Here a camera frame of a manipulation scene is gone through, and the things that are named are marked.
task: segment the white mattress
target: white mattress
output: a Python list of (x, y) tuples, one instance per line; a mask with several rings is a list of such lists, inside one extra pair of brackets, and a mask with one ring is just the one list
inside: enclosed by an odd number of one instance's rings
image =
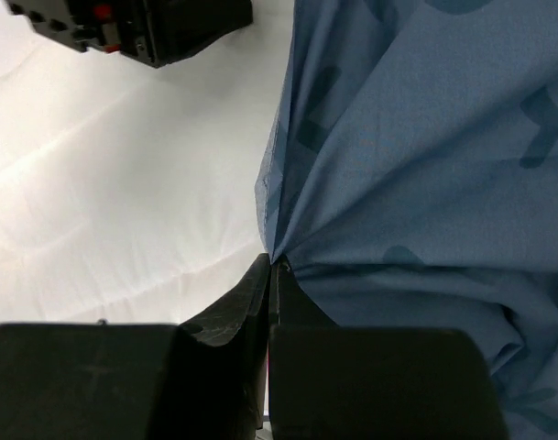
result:
[(0, 3), (0, 322), (179, 323), (263, 251), (254, 182), (292, 0), (152, 70), (38, 37)]

